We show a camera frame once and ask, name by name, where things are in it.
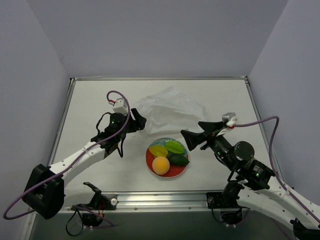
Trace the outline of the dark green fake avocado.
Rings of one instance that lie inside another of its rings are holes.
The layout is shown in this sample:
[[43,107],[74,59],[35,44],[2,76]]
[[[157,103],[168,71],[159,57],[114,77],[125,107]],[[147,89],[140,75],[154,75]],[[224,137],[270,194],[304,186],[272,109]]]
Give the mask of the dark green fake avocado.
[[183,154],[173,153],[168,157],[168,161],[171,165],[184,167],[189,164],[189,160]]

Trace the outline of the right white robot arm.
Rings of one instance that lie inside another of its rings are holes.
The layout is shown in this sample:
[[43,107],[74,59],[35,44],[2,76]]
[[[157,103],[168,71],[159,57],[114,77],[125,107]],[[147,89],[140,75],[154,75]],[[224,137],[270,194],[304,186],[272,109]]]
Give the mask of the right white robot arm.
[[274,166],[267,166],[255,158],[253,146],[246,141],[231,145],[224,134],[235,122],[200,121],[201,133],[181,130],[190,151],[200,146],[210,148],[216,159],[226,166],[235,179],[229,177],[221,198],[227,206],[247,208],[259,212],[289,228],[299,240],[320,238],[320,207],[277,175]]

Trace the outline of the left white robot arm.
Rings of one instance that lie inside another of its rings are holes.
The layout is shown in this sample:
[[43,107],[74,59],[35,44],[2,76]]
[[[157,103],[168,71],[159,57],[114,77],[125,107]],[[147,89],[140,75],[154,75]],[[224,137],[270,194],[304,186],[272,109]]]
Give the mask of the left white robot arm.
[[127,114],[111,113],[109,125],[104,131],[98,131],[84,148],[53,165],[36,166],[29,177],[22,201],[43,218],[54,217],[63,208],[68,183],[115,150],[120,151],[126,135],[143,130],[146,122],[147,119],[135,108]]

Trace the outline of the white translucent plastic bag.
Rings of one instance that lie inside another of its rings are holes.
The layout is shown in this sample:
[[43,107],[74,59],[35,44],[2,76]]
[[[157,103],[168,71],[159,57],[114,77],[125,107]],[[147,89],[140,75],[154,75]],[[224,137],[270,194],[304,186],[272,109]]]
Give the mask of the white translucent plastic bag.
[[144,131],[149,135],[177,134],[181,130],[197,132],[198,122],[209,120],[204,105],[173,86],[141,98],[134,107],[146,118]]

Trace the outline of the yellow fake starfruit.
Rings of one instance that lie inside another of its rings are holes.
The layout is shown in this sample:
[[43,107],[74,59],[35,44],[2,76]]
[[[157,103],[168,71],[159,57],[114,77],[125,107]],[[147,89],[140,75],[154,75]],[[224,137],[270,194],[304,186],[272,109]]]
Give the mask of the yellow fake starfruit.
[[167,157],[169,152],[168,150],[162,145],[152,145],[148,148],[150,153],[155,157]]

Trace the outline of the orange fake fruit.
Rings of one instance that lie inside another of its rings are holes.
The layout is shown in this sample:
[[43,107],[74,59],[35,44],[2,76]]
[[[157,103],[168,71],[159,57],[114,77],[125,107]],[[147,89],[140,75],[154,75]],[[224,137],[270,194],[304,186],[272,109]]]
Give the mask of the orange fake fruit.
[[166,157],[156,157],[152,162],[152,169],[157,175],[164,175],[170,169],[170,162]]

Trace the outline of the yellow-green fake fruit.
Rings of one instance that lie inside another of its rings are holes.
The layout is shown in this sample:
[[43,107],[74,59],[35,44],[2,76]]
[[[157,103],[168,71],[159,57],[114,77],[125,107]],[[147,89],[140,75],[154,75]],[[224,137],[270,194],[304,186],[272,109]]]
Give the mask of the yellow-green fake fruit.
[[175,140],[167,141],[166,144],[164,145],[164,147],[169,152],[172,152],[174,154],[184,154],[184,152],[185,152],[184,146],[180,142],[175,141]]

